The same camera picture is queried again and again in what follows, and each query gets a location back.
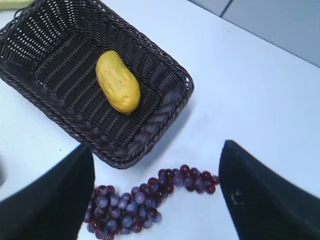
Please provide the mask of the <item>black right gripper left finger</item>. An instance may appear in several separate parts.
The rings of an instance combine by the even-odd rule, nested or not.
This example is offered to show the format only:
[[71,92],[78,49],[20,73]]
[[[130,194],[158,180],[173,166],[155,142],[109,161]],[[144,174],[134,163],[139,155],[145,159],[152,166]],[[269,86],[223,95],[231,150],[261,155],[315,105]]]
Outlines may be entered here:
[[94,182],[93,155],[83,143],[36,181],[0,202],[0,238],[76,240]]

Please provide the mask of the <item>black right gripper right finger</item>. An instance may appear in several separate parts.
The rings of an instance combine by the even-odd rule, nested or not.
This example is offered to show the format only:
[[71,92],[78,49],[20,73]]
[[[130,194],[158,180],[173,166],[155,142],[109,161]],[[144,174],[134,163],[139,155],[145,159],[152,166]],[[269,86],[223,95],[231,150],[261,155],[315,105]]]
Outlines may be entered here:
[[318,240],[320,200],[226,140],[219,160],[221,191],[241,240]]

